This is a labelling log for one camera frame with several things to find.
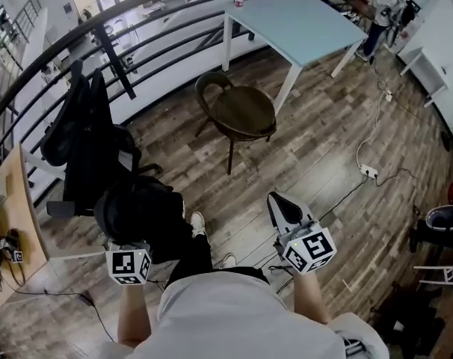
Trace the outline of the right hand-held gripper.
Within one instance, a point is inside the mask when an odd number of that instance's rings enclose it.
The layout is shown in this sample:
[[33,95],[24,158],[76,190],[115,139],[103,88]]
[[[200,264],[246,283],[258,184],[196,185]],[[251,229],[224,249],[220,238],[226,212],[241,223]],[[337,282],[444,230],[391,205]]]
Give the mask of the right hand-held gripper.
[[[331,261],[337,253],[329,230],[312,220],[309,207],[287,193],[271,191],[267,205],[272,224],[280,235],[274,246],[298,274],[313,272]],[[287,232],[287,223],[301,225]]]

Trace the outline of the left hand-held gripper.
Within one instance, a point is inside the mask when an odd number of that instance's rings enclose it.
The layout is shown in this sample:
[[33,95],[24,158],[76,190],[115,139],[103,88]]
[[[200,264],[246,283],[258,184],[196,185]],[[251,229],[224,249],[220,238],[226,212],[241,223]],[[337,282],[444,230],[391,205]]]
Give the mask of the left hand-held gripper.
[[144,285],[147,282],[152,259],[146,242],[120,245],[108,242],[105,252],[108,274],[121,286]]

